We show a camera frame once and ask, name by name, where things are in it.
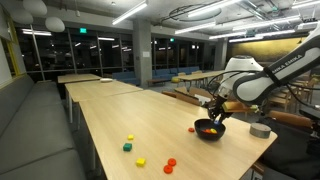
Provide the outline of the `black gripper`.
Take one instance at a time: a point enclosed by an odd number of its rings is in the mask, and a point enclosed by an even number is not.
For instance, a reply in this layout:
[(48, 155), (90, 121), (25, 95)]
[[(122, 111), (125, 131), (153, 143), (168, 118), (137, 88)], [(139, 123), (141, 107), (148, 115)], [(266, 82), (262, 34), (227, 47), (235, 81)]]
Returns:
[(217, 97), (215, 100), (212, 100), (208, 103), (207, 112), (210, 120), (212, 122), (216, 121), (216, 118), (219, 117), (219, 124), (231, 116), (230, 112), (225, 112), (222, 105), (226, 102), (226, 99), (223, 97)]

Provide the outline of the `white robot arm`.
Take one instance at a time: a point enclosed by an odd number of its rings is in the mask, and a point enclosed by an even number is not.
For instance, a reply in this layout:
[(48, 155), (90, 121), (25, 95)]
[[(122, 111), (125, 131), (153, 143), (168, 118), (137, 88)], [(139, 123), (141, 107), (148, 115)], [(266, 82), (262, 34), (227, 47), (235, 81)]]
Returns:
[(251, 56), (234, 56), (221, 73), (223, 80), (216, 101), (208, 107), (208, 116), (217, 124), (228, 118), (222, 105), (230, 94), (248, 106), (260, 106), (272, 90), (287, 85), (319, 63), (320, 23), (294, 50), (267, 67), (259, 65)]

